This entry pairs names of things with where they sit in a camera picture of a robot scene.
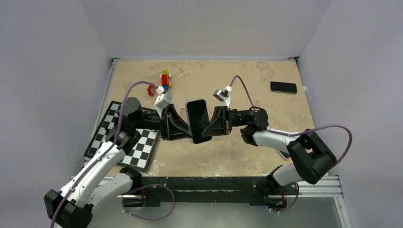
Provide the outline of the pink phone case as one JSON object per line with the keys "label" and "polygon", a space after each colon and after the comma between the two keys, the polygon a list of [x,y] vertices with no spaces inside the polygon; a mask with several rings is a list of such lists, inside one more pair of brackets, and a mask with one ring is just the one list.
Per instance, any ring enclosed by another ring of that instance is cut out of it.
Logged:
{"label": "pink phone case", "polygon": [[186,108],[181,108],[180,109],[180,116],[182,117],[182,118],[185,118],[186,116],[187,116],[187,114],[186,114]]}

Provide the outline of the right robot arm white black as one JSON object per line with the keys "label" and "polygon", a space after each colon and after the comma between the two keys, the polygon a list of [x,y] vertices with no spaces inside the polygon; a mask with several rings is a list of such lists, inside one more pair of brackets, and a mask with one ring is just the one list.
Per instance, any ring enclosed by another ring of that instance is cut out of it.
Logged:
{"label": "right robot arm white black", "polygon": [[201,135],[228,135],[237,126],[242,127],[240,133],[245,143],[276,149],[291,157],[291,164],[279,166],[267,176],[267,188],[272,193],[279,193],[294,182],[316,184],[336,165],[336,157],[315,131],[287,133],[270,129],[267,112],[262,109],[231,110],[217,106]]}

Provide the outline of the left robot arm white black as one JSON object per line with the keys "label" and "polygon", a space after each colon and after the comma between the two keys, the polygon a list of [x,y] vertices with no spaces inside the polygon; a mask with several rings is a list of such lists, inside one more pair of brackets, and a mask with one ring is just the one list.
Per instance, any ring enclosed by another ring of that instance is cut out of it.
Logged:
{"label": "left robot arm white black", "polygon": [[140,141],[141,129],[159,130],[167,140],[191,138],[189,126],[177,114],[168,94],[157,97],[155,109],[144,112],[140,101],[126,98],[118,109],[118,120],[98,153],[60,190],[49,190],[44,197],[51,227],[86,228],[97,209],[122,193],[144,193],[142,175],[122,168],[110,181],[99,183]]}

